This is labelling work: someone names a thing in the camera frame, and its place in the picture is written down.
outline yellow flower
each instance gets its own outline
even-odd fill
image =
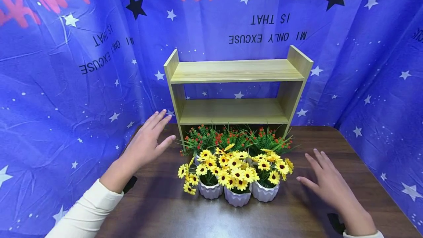
[[[228,166],[231,170],[234,170],[235,168],[238,168],[241,165],[242,163],[238,158],[232,157],[231,159],[229,159]]]
[[[196,174],[190,174],[189,182],[191,185],[198,185],[198,176]]]
[[[234,143],[231,143],[231,144],[229,144],[223,151],[224,152],[226,152],[226,151],[228,151],[229,149],[231,149],[233,146],[234,146],[235,144]]]
[[[293,163],[289,160],[289,158],[285,158],[285,163],[289,166],[289,173],[292,174]]]
[[[206,165],[205,165],[205,164],[203,164],[203,163],[200,163],[200,164],[197,166],[197,169],[195,170],[195,173],[196,173],[198,176],[203,176],[203,175],[207,174],[207,167],[206,167]]]
[[[242,151],[242,152],[236,152],[236,153],[235,153],[235,156],[236,156],[238,159],[245,159],[245,158],[247,158],[247,157],[248,157],[248,154],[247,154],[247,152]]]
[[[286,163],[283,160],[279,160],[276,162],[276,169],[281,174],[288,174],[289,173],[289,166],[286,165]]]
[[[278,172],[271,171],[269,178],[267,180],[269,180],[269,182],[274,184],[274,185],[278,185],[280,180],[281,180],[281,176],[278,174]]]
[[[227,171],[220,170],[219,179],[218,179],[218,182],[219,182],[220,185],[227,185],[228,184],[228,180],[230,178],[231,177],[229,176],[229,173]]]
[[[231,176],[234,180],[243,180],[245,171],[240,168],[235,168],[232,170]]]
[[[240,191],[244,191],[248,186],[248,182],[245,180],[235,180],[235,186]]]
[[[178,177],[179,177],[180,179],[183,179],[183,178],[184,178],[184,176],[185,176],[185,174],[187,173],[187,171],[188,171],[187,164],[186,164],[186,163],[184,163],[183,165],[181,165],[181,166],[179,167],[179,170],[178,170]]]
[[[257,168],[260,169],[260,170],[269,171],[270,170],[270,163],[267,160],[262,159],[258,162]]]
[[[195,191],[196,191],[196,189],[195,189],[195,188],[192,188],[192,187],[189,185],[189,183],[186,183],[186,184],[184,185],[184,191],[185,191],[186,193],[190,194],[190,195],[195,195]]]

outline finger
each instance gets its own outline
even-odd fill
[[[175,135],[171,135],[169,137],[167,137],[166,139],[164,139],[164,141],[162,141],[161,144],[159,144],[154,153],[156,154],[156,157],[158,157],[159,155],[163,154],[164,151],[166,151],[166,149],[173,143],[173,141],[176,140],[176,136]]]
[[[165,128],[166,124],[169,123],[170,119],[172,118],[172,115],[167,115],[166,118],[162,119],[153,129],[154,133],[157,133],[159,135],[163,129]]]
[[[297,180],[301,184],[305,185],[310,190],[312,190],[314,193],[318,194],[319,186],[316,183],[312,182],[311,180],[309,180],[308,178],[305,178],[305,177],[297,177]]]

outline hand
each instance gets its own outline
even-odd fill
[[[340,213],[349,235],[365,236],[377,233],[370,214],[361,206],[325,152],[320,153],[314,149],[314,155],[318,162],[308,154],[305,157],[313,168],[318,183],[305,177],[297,177],[297,180]]]

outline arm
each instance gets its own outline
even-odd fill
[[[308,154],[305,157],[316,173],[318,183],[305,177],[297,177],[297,180],[339,212],[346,227],[345,238],[383,238],[370,214],[358,202],[328,156],[317,149],[314,149],[314,154],[317,161]]]
[[[158,145],[158,137],[171,116],[166,110],[154,113],[134,136],[121,157],[78,200],[47,234],[46,238],[94,238],[103,221],[123,197],[123,188],[142,166],[161,155],[176,139],[167,137]]]

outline potted plant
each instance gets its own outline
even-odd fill
[[[261,152],[265,154],[252,157],[258,175],[258,180],[253,182],[252,193],[258,201],[269,202],[278,193],[281,178],[286,181],[286,175],[292,174],[293,163],[272,150],[261,149]]]

